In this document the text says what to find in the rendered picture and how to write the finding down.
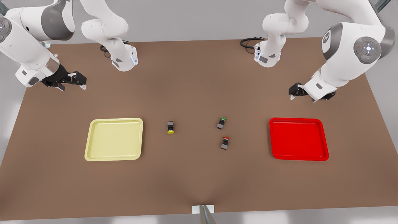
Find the pale yellow tray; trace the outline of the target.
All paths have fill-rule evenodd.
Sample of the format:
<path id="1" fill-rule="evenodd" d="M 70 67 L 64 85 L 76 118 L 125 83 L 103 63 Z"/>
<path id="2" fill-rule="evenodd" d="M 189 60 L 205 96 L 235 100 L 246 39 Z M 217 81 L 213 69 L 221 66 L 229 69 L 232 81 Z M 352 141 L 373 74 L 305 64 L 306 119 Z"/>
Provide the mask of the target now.
<path id="1" fill-rule="evenodd" d="M 141 156 L 143 120 L 95 119 L 91 122 L 86 161 L 129 161 Z"/>

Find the red tray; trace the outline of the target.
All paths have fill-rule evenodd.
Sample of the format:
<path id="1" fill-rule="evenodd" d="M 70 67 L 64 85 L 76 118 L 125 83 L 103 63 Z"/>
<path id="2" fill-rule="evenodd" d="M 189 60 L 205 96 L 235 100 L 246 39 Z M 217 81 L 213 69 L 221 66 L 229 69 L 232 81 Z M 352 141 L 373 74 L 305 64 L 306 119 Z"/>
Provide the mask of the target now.
<path id="1" fill-rule="evenodd" d="M 324 127 L 318 119 L 274 117 L 269 121 L 272 154 L 276 159 L 329 159 Z"/>

